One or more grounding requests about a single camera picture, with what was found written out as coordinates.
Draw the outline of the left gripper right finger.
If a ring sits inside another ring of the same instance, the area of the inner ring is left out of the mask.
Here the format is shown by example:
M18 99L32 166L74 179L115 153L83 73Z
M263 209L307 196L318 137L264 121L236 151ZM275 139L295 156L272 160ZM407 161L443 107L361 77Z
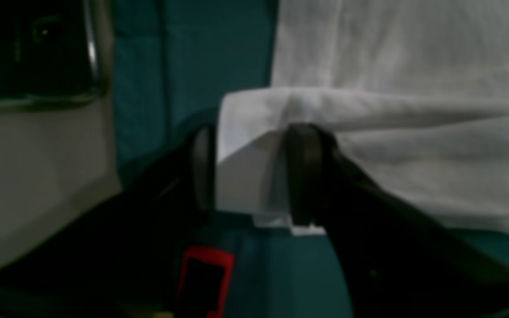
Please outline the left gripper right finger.
M329 133L284 136L293 224L327 232L356 318L509 318L509 266L390 195Z

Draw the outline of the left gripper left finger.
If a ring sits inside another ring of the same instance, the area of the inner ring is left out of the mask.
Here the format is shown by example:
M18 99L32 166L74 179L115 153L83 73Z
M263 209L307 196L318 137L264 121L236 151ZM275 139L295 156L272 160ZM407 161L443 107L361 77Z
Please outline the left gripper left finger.
M125 190L0 269L1 318L125 318L172 305L183 251L213 205L215 129L191 133Z

